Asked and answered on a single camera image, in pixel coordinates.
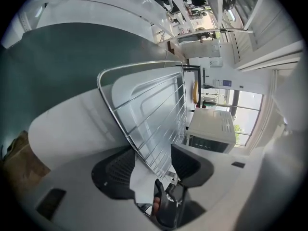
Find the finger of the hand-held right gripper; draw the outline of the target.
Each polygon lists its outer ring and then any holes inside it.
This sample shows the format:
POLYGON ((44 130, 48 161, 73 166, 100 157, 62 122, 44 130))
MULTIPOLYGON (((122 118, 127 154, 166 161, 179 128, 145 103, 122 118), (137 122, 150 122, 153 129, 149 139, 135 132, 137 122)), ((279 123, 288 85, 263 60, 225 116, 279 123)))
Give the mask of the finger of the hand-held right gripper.
POLYGON ((164 186, 159 179, 154 183, 154 198, 159 198, 159 207, 156 212, 157 222, 163 227, 175 227, 177 202, 168 199, 164 186))

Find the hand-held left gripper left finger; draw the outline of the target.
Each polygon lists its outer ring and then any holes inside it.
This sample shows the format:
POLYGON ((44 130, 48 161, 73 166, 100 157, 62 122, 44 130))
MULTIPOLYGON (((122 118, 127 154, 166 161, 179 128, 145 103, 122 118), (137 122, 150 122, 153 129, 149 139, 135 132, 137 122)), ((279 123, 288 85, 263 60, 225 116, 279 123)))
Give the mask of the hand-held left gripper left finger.
POLYGON ((134 199, 130 178, 135 167, 134 150, 122 150, 100 162, 92 169, 94 185, 111 199, 134 199))

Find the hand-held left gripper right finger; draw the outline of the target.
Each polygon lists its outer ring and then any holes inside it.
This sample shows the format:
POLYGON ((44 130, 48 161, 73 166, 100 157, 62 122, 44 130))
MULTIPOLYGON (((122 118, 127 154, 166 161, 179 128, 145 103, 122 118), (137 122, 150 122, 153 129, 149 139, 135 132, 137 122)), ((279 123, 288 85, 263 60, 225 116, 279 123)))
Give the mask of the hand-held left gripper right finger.
POLYGON ((186 188, 202 186, 214 174, 214 165, 176 144, 171 144, 172 165, 186 188))

